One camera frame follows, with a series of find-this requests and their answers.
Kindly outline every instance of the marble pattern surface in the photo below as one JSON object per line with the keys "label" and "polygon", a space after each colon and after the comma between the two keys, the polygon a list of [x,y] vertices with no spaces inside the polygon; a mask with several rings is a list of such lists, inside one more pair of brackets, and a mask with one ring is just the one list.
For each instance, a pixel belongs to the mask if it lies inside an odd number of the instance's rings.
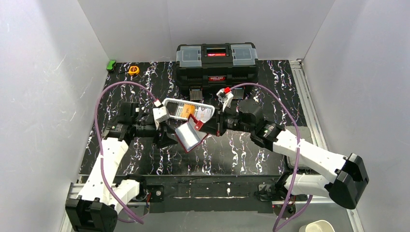
{"label": "marble pattern surface", "polygon": [[[125,71],[137,65],[140,73],[130,76]],[[185,99],[178,91],[173,77],[173,62],[118,63],[109,73],[105,86],[118,81],[134,81],[145,85],[160,100],[165,98]],[[287,60],[263,60],[259,65],[259,84],[276,93],[295,118],[298,126],[306,126],[305,116]],[[265,91],[254,88],[250,98],[263,106],[269,120],[291,125],[289,118],[278,102]],[[117,114],[122,101],[139,102],[150,108],[150,97],[138,88],[122,85],[107,92],[100,102],[98,121],[101,130]],[[218,105],[215,94],[205,94],[203,103]],[[170,122],[180,125],[181,121]],[[99,148],[94,127],[90,132],[80,174],[89,174],[98,156]],[[117,174],[151,175],[280,175],[287,169],[283,155],[256,146],[248,133],[228,131],[221,137],[209,136],[197,148],[185,153],[181,145],[157,149],[151,138],[136,138],[124,155]]]}

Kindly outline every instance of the white wall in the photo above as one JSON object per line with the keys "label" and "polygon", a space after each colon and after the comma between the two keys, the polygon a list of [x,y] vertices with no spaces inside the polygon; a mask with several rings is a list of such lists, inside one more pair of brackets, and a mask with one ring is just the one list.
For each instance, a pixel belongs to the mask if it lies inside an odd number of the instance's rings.
{"label": "white wall", "polygon": [[334,0],[78,0],[119,61],[175,60],[180,44],[253,42],[260,59],[303,58]]}
{"label": "white wall", "polygon": [[305,59],[330,149],[365,160],[367,232],[410,228],[409,9],[408,0],[336,0]]}
{"label": "white wall", "polygon": [[1,231],[58,231],[108,57],[77,1],[0,0]]}

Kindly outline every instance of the toolbox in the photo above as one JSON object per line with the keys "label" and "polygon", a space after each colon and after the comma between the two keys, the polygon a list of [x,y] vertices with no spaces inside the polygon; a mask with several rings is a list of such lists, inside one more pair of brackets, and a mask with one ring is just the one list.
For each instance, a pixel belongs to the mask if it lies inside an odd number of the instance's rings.
{"label": "toolbox", "polygon": [[[202,100],[203,92],[245,82],[258,82],[258,56],[253,43],[180,45],[176,52],[176,85],[190,100]],[[251,87],[233,90],[241,99]]]}

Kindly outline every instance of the yellow tape measure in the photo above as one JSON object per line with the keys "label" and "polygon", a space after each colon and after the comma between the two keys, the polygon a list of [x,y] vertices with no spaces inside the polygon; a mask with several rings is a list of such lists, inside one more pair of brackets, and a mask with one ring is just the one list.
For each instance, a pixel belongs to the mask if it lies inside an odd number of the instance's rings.
{"label": "yellow tape measure", "polygon": [[128,70],[129,75],[137,75],[140,73],[140,68],[138,66],[131,66],[130,69]]}

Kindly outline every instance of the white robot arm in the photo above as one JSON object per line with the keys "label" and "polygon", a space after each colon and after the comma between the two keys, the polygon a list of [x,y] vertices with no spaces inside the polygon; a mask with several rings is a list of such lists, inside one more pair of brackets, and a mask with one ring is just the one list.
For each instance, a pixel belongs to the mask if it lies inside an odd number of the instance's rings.
{"label": "white robot arm", "polygon": [[[118,213],[123,206],[110,193],[104,184],[104,178],[107,183],[113,183],[118,166],[135,137],[153,137],[153,143],[159,148],[177,143],[169,137],[174,131],[164,122],[169,117],[166,108],[157,102],[155,106],[157,108],[153,110],[153,114],[148,115],[140,113],[138,104],[124,102],[117,117],[108,123],[102,134],[104,157],[101,153],[98,155],[91,174],[76,199],[68,199],[66,202],[66,212],[75,231],[114,231]],[[101,170],[102,158],[104,176]],[[127,204],[144,194],[140,183],[141,181],[131,178],[124,179],[112,188],[113,193]]]}
{"label": "white robot arm", "polygon": [[[319,148],[305,140],[297,143],[297,137],[284,127],[265,120],[262,108],[252,99],[242,100],[236,109],[224,107],[206,123],[198,122],[192,128],[192,122],[176,129],[177,135],[188,134],[186,131],[223,135],[227,130],[250,133],[250,139],[258,146],[296,157],[296,149],[300,147],[299,160],[320,175],[301,175],[295,177],[292,195],[316,195],[329,197],[347,209],[354,209],[365,190],[369,178],[360,156],[349,157]],[[179,138],[184,147],[192,147],[186,138]],[[274,185],[273,191],[287,192],[291,184],[292,174],[285,173]]]}

